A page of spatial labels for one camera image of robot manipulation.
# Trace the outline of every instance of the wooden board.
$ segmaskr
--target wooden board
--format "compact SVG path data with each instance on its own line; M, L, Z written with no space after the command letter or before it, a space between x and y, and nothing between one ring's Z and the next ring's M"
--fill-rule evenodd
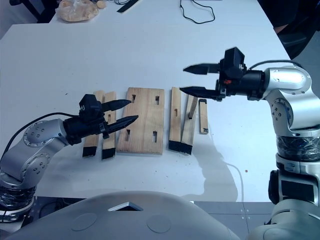
M118 152L162 154L164 135L165 91L163 89L130 87L123 117L139 115L120 131Z
M183 132L182 132L182 138L181 138L180 151L187 154L191 154L192 146L194 144L194 135L195 135L196 116L193 116L192 119L189 119L189 113L190 113L193 99L194 99L193 96L188 95L188 102L186 105Z
M180 151L181 143L181 91L178 87L171 90L169 149Z
M207 99L199 99L200 134L208 134Z
M93 94L95 95L95 98L98 101L100 102L103 101L104 94L105 94L104 91L102 90L95 91ZM99 141L99 135L90 135L84 139L83 152L82 152L83 158L96 155L98 141Z
M108 92L104 95L104 103L116 100L116 92ZM116 111L106 111L104 113L104 120L108 124L113 124L116 122ZM109 138L104 139L102 143L102 159L108 159L115 155L116 153L116 133L110 133Z

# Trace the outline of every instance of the black cable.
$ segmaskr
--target black cable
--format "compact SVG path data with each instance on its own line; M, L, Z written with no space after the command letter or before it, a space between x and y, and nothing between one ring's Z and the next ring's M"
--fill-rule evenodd
M124 0L124 1L120 1L120 0L108 0L108 1L113 1L115 4L117 5L125 5L126 3L130 2L131 0Z
M272 63L291 63L291 64L298 66L299 68L304 69L304 67L300 63L298 63L296 61L292 61L292 60L267 60L267 61L261 61L261 62L256 63L255 65L249 67L248 70L252 70L255 67L260 66L262 64L272 64Z
M197 21L193 20L192 18L187 17L187 16L185 15L185 9L184 9L184 7L182 6L182 0L180 0L180 8L182 9L182 14L183 14L183 17L184 17L185 19L188 19L188 20L190 20L191 22L193 22L193 23L195 23L195 24L206 24L206 23L210 23L210 22L213 22L214 20L216 20L216 16L215 16L215 14L214 14L214 10L212 9L212 7L210 7L210 6L205 6L205 5L201 5L200 3L197 3L195 0L191 0L191 1L192 1L193 3L199 5L199 6L203 7L203 8L209 8L209 9L211 9L211 13L212 13L213 19L212 19L212 20L209 20L209 21L197 22Z
M30 126L31 124L34 124L38 121L40 121L41 119L44 119L44 118L47 118L47 117L50 117L50 116L53 116L53 115L63 115L63 116L67 116L67 117L71 117L71 118L75 118L75 117L78 117L78 115L71 115L71 114L68 114L68 113L64 113L64 112L53 112L53 113L49 113L49 114L46 114L46 115L43 115L41 117L38 117L37 119L27 123L26 125L24 125L23 127L21 127L12 137L11 139L9 140L8 144L6 145L5 149L4 149L4 152L2 154L2 157L5 155L5 153L9 150L12 142L14 141L14 139L18 136L19 133L21 133L24 129L26 129L28 126Z

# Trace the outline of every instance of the black strap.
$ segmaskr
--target black strap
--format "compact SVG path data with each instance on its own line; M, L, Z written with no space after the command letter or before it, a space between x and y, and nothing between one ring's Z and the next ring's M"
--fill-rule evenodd
M185 19L188 19L188 20L190 20L191 22L194 22L195 24L206 24L206 23L210 23L210 22L213 22L214 20L216 20L216 16L215 16L215 14L214 14L214 10L212 9L212 7L201 5L200 3L197 3L195 0L191 0L191 1L192 1L193 3L201 6L201 7L209 8L209 9L211 10L213 19L212 19L212 20L209 20L209 21L197 22L197 21L193 20L192 18L187 17L187 16L185 15L185 9L184 9L184 7L182 6L182 0L180 0L180 8L182 9L182 14L183 14L183 17L184 17Z
M127 11L129 8L131 8L136 2L138 2L139 0L130 0L128 1L123 7L121 7L117 12L118 13L124 13L125 11Z

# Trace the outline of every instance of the gray floor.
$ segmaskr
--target gray floor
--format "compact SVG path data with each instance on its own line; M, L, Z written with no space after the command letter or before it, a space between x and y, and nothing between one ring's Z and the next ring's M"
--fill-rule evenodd
M269 222L275 205L271 202L209 202L195 201L212 217L245 240L254 228Z
M312 90L320 97L320 32L315 32L313 38L297 56L295 61L303 65L312 78Z

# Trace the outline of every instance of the black cable on table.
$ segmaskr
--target black cable on table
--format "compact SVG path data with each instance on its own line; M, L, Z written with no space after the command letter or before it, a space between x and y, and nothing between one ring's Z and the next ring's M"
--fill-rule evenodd
M124 1L120 1L120 0L108 0L108 1L113 1L115 4L117 5L125 5L126 3L130 2L131 0L124 0Z
M195 0L191 0L191 1L192 1L193 3L199 5L199 6L203 7L203 8L209 8L209 9L211 10L213 19L212 19L212 20L208 20L208 21L203 21L203 22L197 22L197 21L193 20L192 18L187 17L187 16L185 15L185 9L184 9L184 7L182 6L182 0L180 0L180 8L182 9L182 14L183 14L183 17L184 17L185 19L188 19L188 20L190 20L191 22L193 22L193 23L195 23L195 24L206 24L206 23L210 23L210 22L213 22L214 20L216 20L216 16L215 16L214 10L212 9L211 6L201 5L200 3L196 2Z

